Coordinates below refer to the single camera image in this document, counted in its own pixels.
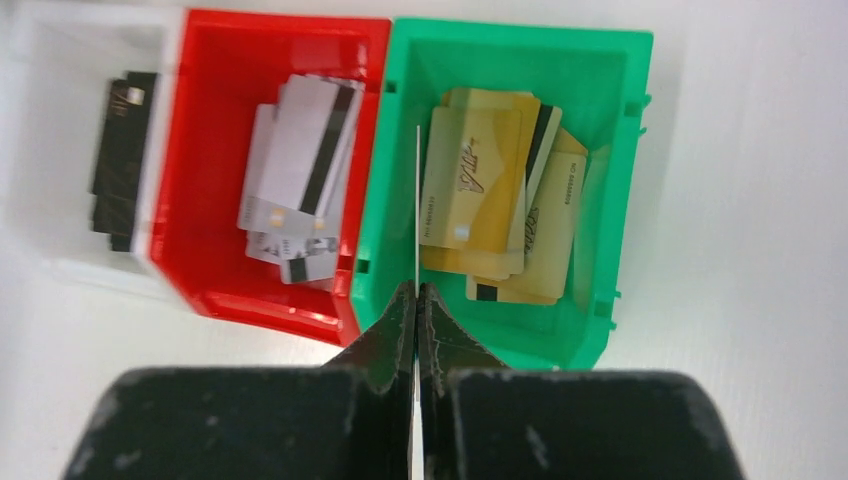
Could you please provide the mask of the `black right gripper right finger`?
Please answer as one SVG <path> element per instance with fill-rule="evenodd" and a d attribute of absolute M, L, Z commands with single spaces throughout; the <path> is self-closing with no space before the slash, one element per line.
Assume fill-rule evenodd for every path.
<path fill-rule="evenodd" d="M 435 286 L 417 313 L 428 479 L 740 479 L 722 418 L 671 371 L 520 370 L 450 314 Z"/>

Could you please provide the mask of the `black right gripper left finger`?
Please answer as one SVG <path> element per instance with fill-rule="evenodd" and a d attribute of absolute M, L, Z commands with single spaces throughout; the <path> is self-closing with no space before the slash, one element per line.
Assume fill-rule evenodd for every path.
<path fill-rule="evenodd" d="M 416 293 L 319 366 L 150 367 L 104 392 L 68 479 L 407 479 Z"/>

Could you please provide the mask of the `white credit card edge-on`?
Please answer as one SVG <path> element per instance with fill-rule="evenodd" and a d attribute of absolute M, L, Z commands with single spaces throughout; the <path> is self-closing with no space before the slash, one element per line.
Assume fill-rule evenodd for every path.
<path fill-rule="evenodd" d="M 422 126 L 416 126 L 415 141 L 415 195 L 414 195 L 414 294 L 418 300 L 420 294 L 420 217 L 421 217 L 421 157 L 422 157 Z M 418 352 L 418 320 L 415 320 L 415 359 L 414 359 L 414 397 L 413 397 L 413 450 L 414 450 L 414 479 L 425 479 L 425 454 L 423 439 L 423 414 L 421 407 L 421 383 L 420 383 L 420 354 Z"/>

